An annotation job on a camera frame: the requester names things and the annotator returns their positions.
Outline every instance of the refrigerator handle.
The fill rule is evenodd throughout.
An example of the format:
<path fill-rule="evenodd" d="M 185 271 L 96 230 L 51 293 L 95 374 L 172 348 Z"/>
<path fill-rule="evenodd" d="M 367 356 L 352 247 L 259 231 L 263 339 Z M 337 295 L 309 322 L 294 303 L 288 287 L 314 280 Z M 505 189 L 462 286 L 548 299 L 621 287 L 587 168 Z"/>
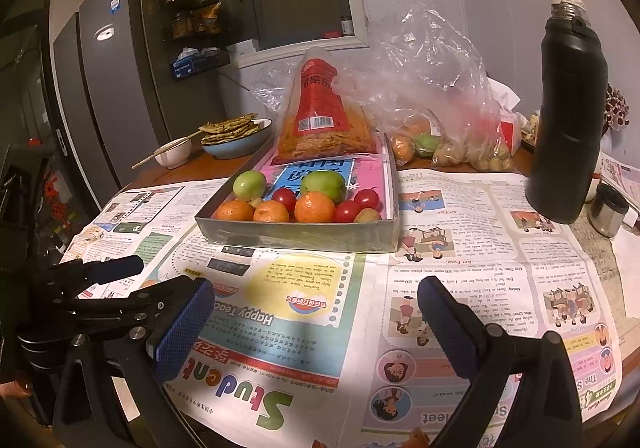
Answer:
<path fill-rule="evenodd" d="M 60 149 L 62 149 L 62 153 L 64 155 L 68 155 L 68 153 L 66 152 L 65 141 L 64 139 L 62 139 L 62 133 L 60 132 L 60 129 L 56 129 L 56 136 L 58 136 L 58 143 L 60 144 Z"/>

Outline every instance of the metal screw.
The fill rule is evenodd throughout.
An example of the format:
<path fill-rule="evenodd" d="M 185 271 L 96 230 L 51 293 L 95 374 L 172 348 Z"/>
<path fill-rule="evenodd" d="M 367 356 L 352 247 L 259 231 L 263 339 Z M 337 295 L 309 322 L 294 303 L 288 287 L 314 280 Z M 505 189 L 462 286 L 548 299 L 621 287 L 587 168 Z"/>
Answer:
<path fill-rule="evenodd" d="M 86 336 L 85 335 L 77 334 L 71 340 L 71 345 L 73 345 L 74 347 L 79 347 L 84 343 L 85 340 L 86 340 Z"/>
<path fill-rule="evenodd" d="M 495 323 L 490 323 L 487 327 L 486 327 L 486 332 L 489 336 L 493 336 L 494 338 L 499 338 L 500 336 L 502 336 L 502 327 L 500 327 L 498 324 Z"/>
<path fill-rule="evenodd" d="M 146 334 L 146 329 L 144 327 L 132 327 L 129 331 L 129 338 L 132 340 L 140 340 L 140 338 L 144 338 Z"/>

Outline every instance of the red cherry tomato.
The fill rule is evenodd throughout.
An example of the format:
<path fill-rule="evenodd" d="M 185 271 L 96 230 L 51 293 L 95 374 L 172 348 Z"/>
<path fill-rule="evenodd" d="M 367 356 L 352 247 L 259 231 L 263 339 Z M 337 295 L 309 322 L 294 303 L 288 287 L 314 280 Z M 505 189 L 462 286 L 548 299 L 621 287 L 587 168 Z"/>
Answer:
<path fill-rule="evenodd" d="M 277 189 L 271 196 L 271 200 L 282 203 L 287 207 L 287 210 L 289 210 L 289 214 L 293 215 L 293 210 L 296 207 L 296 194 L 292 189 L 287 188 L 286 186 Z"/>
<path fill-rule="evenodd" d="M 380 206 L 380 197 L 372 188 L 360 190 L 353 200 L 362 208 L 373 208 L 374 210 L 377 210 L 378 206 Z"/>
<path fill-rule="evenodd" d="M 352 223 L 361 210 L 362 206 L 355 201 L 342 201 L 335 207 L 334 222 Z"/>

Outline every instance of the metal cup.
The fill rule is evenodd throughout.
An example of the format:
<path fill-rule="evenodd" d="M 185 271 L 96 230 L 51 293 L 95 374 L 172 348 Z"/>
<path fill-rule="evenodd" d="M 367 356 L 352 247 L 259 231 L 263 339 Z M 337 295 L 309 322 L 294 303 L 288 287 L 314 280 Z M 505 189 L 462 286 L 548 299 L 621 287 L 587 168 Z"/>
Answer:
<path fill-rule="evenodd" d="M 600 183 L 591 203 L 589 221 L 605 237 L 613 237 L 629 211 L 625 197 L 612 186 Z"/>

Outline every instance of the bottle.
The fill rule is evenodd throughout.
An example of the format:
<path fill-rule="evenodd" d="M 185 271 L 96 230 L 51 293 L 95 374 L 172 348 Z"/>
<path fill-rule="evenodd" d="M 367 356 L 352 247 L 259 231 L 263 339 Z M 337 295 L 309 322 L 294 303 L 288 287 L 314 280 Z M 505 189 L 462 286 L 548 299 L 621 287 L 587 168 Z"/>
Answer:
<path fill-rule="evenodd" d="M 600 152 L 607 62 L 581 0 L 551 0 L 542 40 L 542 107 L 529 204 L 552 221 L 574 222 Z"/>
<path fill-rule="evenodd" d="M 351 19 L 351 16 L 341 16 L 340 25 L 342 26 L 343 37 L 346 37 L 347 35 L 355 35 L 353 31 L 353 19 Z"/>

